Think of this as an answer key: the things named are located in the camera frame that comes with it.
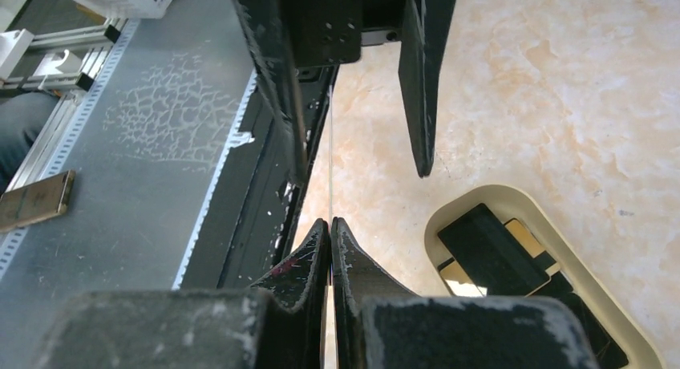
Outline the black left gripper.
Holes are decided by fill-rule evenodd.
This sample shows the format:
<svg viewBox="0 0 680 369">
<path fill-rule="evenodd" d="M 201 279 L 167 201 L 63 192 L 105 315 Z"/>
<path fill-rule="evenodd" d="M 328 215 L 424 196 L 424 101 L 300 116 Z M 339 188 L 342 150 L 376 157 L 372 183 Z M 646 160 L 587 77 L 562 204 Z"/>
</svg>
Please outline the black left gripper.
<svg viewBox="0 0 680 369">
<path fill-rule="evenodd" d="M 231 2 L 257 85 L 281 132 L 291 183 L 301 185 L 308 180 L 306 126 L 296 68 L 355 63 L 363 47 L 399 41 L 401 27 L 398 75 L 411 151 L 419 177 L 431 174 L 439 75 L 456 0 Z"/>
</svg>

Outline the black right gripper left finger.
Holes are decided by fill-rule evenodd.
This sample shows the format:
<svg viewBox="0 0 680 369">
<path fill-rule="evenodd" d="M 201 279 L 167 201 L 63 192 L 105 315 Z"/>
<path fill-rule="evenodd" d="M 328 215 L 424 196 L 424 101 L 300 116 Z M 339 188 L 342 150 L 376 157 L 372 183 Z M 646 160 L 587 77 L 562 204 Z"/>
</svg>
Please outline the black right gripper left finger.
<svg viewBox="0 0 680 369">
<path fill-rule="evenodd" d="M 70 301 L 34 368 L 320 368 L 329 226 L 250 286 L 93 292 Z"/>
</svg>

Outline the beige oval plastic tray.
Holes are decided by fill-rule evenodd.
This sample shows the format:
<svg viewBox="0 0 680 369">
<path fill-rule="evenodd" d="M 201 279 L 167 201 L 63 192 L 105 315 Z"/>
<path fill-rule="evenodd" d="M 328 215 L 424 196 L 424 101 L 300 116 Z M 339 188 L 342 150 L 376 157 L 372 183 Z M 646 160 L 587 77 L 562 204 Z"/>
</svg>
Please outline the beige oval plastic tray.
<svg viewBox="0 0 680 369">
<path fill-rule="evenodd" d="M 451 255 L 437 236 L 446 225 L 478 204 L 485 204 L 502 222 L 512 218 L 519 220 L 557 261 L 574 290 L 628 355 L 629 364 L 623 368 L 667 366 L 648 334 L 630 312 L 622 308 L 609 287 L 593 274 L 554 221 L 524 190 L 507 184 L 482 184 L 467 191 L 434 191 L 431 199 L 433 204 L 424 226 L 423 242 L 437 273 L 439 293 L 477 298 L 487 296 L 475 296 L 474 292 L 478 290 L 476 286 L 471 283 L 460 284 L 449 278 L 447 270 L 442 273 L 438 270 L 439 264 Z"/>
</svg>

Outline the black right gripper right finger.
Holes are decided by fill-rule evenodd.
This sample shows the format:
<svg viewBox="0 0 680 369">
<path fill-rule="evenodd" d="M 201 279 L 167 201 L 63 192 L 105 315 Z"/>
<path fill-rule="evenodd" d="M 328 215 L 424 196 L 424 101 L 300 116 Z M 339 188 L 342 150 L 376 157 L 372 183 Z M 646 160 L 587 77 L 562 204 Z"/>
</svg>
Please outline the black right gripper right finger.
<svg viewBox="0 0 680 369">
<path fill-rule="evenodd" d="M 341 368 L 595 368 L 580 323 L 551 298 L 422 297 L 330 227 Z"/>
</svg>

